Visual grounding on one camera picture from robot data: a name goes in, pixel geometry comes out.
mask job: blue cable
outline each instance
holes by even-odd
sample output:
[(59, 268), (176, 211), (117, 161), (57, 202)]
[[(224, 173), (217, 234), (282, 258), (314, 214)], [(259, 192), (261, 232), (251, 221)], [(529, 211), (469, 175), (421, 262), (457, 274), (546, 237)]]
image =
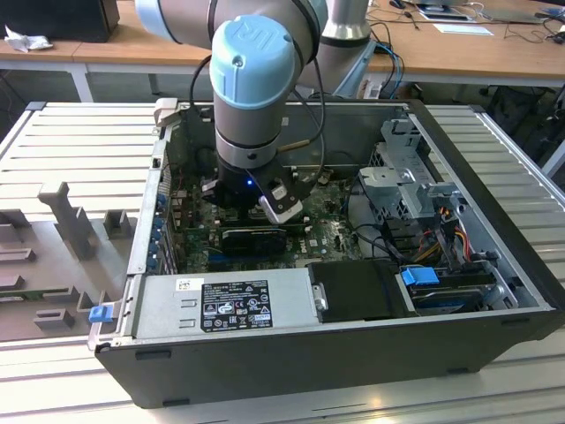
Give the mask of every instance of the blue cable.
[(381, 49), (385, 50), (388, 53), (388, 55), (390, 57), (392, 57), (392, 59), (395, 61), (396, 83), (395, 83), (395, 87), (392, 90), (392, 93), (390, 94), (390, 99), (392, 99), (395, 96), (396, 90), (400, 86), (400, 78), (401, 78), (401, 75), (402, 75), (402, 70), (401, 70), (401, 67), (400, 67), (400, 61), (398, 60), (398, 56), (391, 49), (389, 49), (387, 46), (385, 46), (384, 44), (380, 44), (380, 43), (378, 43), (378, 45)]

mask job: power supply label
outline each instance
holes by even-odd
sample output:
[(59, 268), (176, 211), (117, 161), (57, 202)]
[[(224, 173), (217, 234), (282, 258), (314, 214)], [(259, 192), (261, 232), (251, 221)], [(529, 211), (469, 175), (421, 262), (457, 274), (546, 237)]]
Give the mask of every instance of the power supply label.
[(200, 328), (207, 332), (273, 327), (267, 280), (202, 285)]

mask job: paper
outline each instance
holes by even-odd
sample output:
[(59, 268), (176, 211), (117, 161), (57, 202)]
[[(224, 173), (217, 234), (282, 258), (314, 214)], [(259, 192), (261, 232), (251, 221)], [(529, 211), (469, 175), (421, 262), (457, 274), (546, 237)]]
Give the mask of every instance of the paper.
[(7, 42), (14, 50), (27, 53), (29, 50), (49, 49), (53, 44), (42, 35), (23, 35), (12, 31), (8, 26), (6, 28), (6, 36), (4, 41)]
[(449, 24), (433, 24), (433, 26), (444, 34), (493, 35), (493, 33), (482, 26)]

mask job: floor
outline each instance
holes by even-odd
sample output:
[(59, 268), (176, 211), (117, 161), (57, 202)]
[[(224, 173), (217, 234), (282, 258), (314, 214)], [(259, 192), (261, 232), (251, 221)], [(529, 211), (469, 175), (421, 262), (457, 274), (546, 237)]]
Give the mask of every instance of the floor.
[[(4, 72), (4, 76), (25, 103), (79, 101), (72, 78), (66, 72), (8, 71)], [(151, 94), (149, 79), (145, 74), (95, 73), (90, 74), (88, 78), (96, 102), (154, 102), (164, 96), (186, 98), (191, 80), (188, 75), (159, 75), (159, 87), (162, 92), (157, 96)], [(451, 99), (457, 90), (456, 85), (449, 84), (420, 84), (420, 86), (426, 104), (451, 104)], [(483, 96), (479, 93), (480, 89), (479, 86), (469, 86), (460, 99), (461, 103), (486, 107), (491, 101), (494, 90), (491, 89), (491, 95)], [(203, 100), (211, 99), (212, 88), (208, 78), (200, 78), (196, 85), (195, 97)], [(552, 100), (552, 95), (546, 95), (542, 103), (548, 104)], [(12, 123), (18, 119), (24, 108), (25, 104), (0, 81), (0, 140), (8, 133)], [(528, 116), (513, 137), (529, 155), (539, 155), (536, 138), (528, 137), (538, 121), (539, 117)], [(556, 181), (560, 185), (565, 185), (565, 171), (556, 177)]]

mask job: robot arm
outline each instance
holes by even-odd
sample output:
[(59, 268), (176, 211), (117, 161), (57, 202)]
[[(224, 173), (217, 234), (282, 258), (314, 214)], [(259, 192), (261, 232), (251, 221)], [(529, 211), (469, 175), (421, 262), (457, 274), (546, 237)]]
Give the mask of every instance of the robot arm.
[[(320, 54), (324, 68), (336, 68), (328, 72), (333, 89), (347, 86), (339, 82), (344, 72), (345, 80), (362, 77), (351, 70), (351, 63), (358, 68), (359, 51), (368, 50), (367, 1), (328, 2), (332, 14), (326, 26), (324, 0), (136, 1), (148, 31), (173, 42), (212, 49), (210, 79), (219, 163), (218, 179), (205, 190), (221, 185), (235, 194), (241, 208), (252, 207), (259, 198), (273, 223), (284, 223), (298, 214), (311, 188), (293, 181), (276, 159), (291, 89), (319, 55), (320, 46), (326, 51)], [(361, 24), (352, 26), (352, 20), (359, 21), (358, 15)], [(303, 82), (313, 75), (304, 72)]]

